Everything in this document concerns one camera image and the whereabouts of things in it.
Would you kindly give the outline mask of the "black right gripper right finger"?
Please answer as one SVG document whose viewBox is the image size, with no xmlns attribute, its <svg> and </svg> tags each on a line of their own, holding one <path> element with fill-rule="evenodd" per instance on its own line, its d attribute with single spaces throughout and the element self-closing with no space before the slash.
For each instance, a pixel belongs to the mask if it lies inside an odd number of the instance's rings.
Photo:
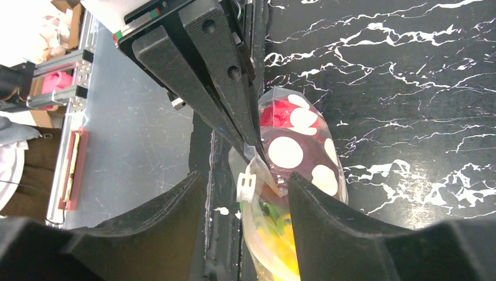
<svg viewBox="0 0 496 281">
<path fill-rule="evenodd" d="M 495 220 L 388 224 L 325 194 L 298 173 L 289 201 L 302 280 L 494 280 Z"/>
</svg>

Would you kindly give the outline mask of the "clear zip top bag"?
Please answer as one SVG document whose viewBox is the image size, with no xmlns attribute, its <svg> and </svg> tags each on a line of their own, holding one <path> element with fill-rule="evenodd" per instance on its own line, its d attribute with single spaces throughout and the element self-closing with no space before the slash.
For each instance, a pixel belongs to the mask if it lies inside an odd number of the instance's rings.
<svg viewBox="0 0 496 281">
<path fill-rule="evenodd" d="M 232 149 L 237 216 L 258 280 L 299 280 L 288 186 L 299 173 L 329 196 L 348 201 L 344 172 L 323 115 L 300 92 L 274 87 L 259 98 L 264 156 Z"/>
</svg>

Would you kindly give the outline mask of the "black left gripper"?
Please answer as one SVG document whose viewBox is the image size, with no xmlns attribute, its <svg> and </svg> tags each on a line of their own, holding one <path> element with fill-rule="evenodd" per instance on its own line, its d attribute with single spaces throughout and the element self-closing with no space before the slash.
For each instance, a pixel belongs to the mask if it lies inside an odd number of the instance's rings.
<svg viewBox="0 0 496 281">
<path fill-rule="evenodd" d="M 113 39 L 166 89 L 175 108 L 189 105 L 239 153 L 252 146 L 265 163 L 254 6 L 253 1 L 148 1 L 124 16 Z"/>
</svg>

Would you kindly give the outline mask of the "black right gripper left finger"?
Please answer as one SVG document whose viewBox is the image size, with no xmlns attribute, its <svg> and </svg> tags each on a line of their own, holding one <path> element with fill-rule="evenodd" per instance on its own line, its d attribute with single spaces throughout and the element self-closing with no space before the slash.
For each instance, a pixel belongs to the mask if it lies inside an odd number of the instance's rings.
<svg viewBox="0 0 496 281">
<path fill-rule="evenodd" d="M 171 190 L 95 227 L 58 229 L 25 217 L 1 220 L 2 280 L 187 280 L 204 180 Z"/>
</svg>

